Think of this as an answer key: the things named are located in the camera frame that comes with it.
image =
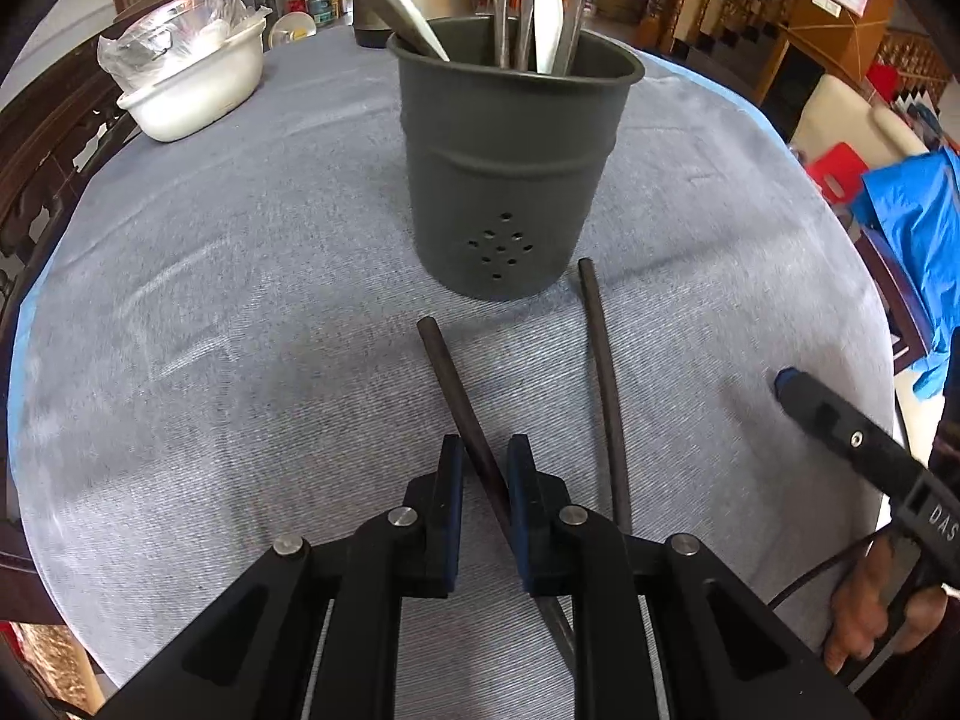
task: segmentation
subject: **blue tarp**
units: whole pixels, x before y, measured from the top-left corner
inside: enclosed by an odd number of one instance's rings
[[[914,362],[913,391],[928,398],[944,389],[950,335],[960,326],[960,159],[943,148],[863,177],[851,204],[857,221],[882,232],[913,281],[933,326],[928,357]]]

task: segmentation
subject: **cable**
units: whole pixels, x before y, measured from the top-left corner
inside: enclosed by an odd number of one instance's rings
[[[68,701],[64,701],[59,698],[51,698],[47,696],[47,703],[51,707],[54,707],[54,710],[57,712],[66,712],[67,714],[72,714],[74,717],[79,717],[80,720],[93,720],[93,715],[90,714],[86,709],[80,709],[80,707],[75,707]]]
[[[781,592],[776,594],[774,599],[769,604],[767,604],[768,607],[770,608],[778,607],[780,604],[784,603],[784,601],[786,601],[787,598],[789,598],[791,595],[797,592],[797,590],[799,590],[805,584],[808,584],[810,583],[810,581],[813,581],[814,579],[819,577],[821,574],[824,573],[824,571],[829,571],[832,567],[834,567],[834,565],[837,565],[837,563],[841,563],[841,562],[844,562],[845,560],[849,560],[851,557],[855,556],[858,552],[862,552],[864,547],[874,543],[874,541],[876,541],[877,538],[880,538],[880,536],[882,536],[884,533],[889,531],[890,528],[892,527],[893,527],[893,523],[891,522],[888,525],[884,525],[878,531],[874,531],[873,533],[870,533],[870,536],[863,536],[863,538],[858,538],[857,541],[855,541],[850,546],[845,547],[843,550],[838,552],[833,557],[829,557],[827,560],[824,560],[819,565],[811,568],[808,572],[803,574],[803,576],[801,576],[799,579],[792,581],[792,583],[786,586]]]
[[[634,512],[630,500],[630,472],[627,469],[627,445],[623,437],[623,413],[620,410],[620,392],[616,387],[616,370],[613,368],[613,352],[610,348],[610,333],[607,318],[600,298],[600,285],[593,260],[584,257],[577,263],[580,282],[584,290],[584,307],[587,310],[587,333],[593,358],[597,366],[597,384],[600,386],[600,403],[603,406],[603,428],[607,438],[607,458],[610,462],[610,489],[613,500],[613,522],[621,533],[632,536]]]
[[[470,405],[467,390],[464,389],[464,383],[454,365],[453,357],[450,357],[450,350],[446,346],[446,341],[443,340],[443,333],[440,333],[440,325],[434,317],[424,317],[416,323],[416,328],[424,341],[426,356],[429,357],[430,365],[437,377],[443,399],[450,409],[454,424],[460,431],[464,446],[467,447],[467,455],[473,461],[473,467],[476,469],[480,484],[483,485],[483,491],[509,543],[510,490],[503,479],[503,474],[500,473],[496,459],[493,458],[490,444],[484,436],[483,428],[480,427],[473,405]],[[556,598],[534,598],[534,602],[541,617],[544,618],[544,624],[550,632],[550,637],[553,638],[560,657],[563,658],[570,673],[573,673],[573,630],[563,613],[560,602]]]

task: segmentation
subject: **floor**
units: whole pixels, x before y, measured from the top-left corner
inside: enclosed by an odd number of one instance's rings
[[[910,440],[910,451],[921,463],[926,464],[930,459],[930,450],[933,447],[933,437],[937,432],[940,416],[944,413],[944,396],[938,395],[929,400],[917,400],[913,394],[913,383],[919,378],[918,373],[904,370],[894,377],[896,388],[896,402],[899,403],[904,414],[907,437]]]

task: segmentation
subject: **white spatula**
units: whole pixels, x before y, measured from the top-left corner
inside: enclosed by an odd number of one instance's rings
[[[440,38],[437,37],[437,33],[430,28],[429,23],[424,18],[424,14],[419,12],[419,8],[414,5],[413,0],[388,0],[390,4],[394,6],[401,14],[403,14],[407,20],[411,23],[411,26],[419,33],[421,38],[427,42],[427,45],[431,49],[437,52],[438,57],[445,62],[450,61],[450,57],[446,55],[446,51],[443,50],[443,45],[440,43]]]
[[[536,71],[549,74],[560,44],[563,28],[563,0],[534,0],[534,34],[536,35]]]

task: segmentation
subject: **red stool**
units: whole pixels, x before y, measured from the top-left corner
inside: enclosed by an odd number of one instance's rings
[[[857,156],[846,143],[837,143],[816,162],[805,168],[824,199],[835,205],[849,203],[863,191],[862,175],[870,170],[867,163]]]

